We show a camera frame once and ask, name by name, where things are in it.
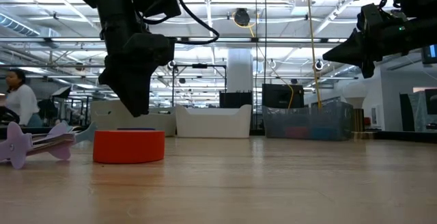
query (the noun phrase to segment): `purple toy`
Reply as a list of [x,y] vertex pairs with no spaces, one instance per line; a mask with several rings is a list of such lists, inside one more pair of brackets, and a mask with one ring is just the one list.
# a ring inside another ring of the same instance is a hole
[[21,169],[26,156],[48,152],[60,160],[68,160],[70,147],[82,141],[93,141],[96,125],[92,123],[82,132],[68,132],[66,124],[60,123],[46,135],[23,134],[15,122],[8,125],[8,138],[0,142],[0,161],[9,159],[15,169]]

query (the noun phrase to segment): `wooden surface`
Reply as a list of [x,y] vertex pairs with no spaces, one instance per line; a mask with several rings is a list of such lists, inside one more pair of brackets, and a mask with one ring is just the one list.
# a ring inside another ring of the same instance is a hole
[[167,139],[165,160],[99,165],[90,144],[0,164],[0,223],[436,223],[437,146]]

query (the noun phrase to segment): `black monitor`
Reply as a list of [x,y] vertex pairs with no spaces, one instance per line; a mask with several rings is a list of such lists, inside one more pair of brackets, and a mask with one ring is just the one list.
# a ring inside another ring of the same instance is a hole
[[[303,108],[303,87],[302,85],[290,85],[294,95],[290,108]],[[263,84],[262,105],[270,108],[287,109],[292,97],[292,91],[288,85]]]
[[422,48],[422,63],[423,64],[437,63],[437,45],[431,45]]
[[428,115],[437,115],[437,89],[426,89],[425,98]]

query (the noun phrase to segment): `person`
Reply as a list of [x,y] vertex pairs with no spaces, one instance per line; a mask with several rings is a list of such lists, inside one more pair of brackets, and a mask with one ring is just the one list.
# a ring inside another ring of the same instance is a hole
[[9,70],[6,75],[8,94],[6,107],[20,117],[20,125],[41,127],[42,120],[38,115],[38,102],[30,86],[26,85],[26,74],[20,69]]

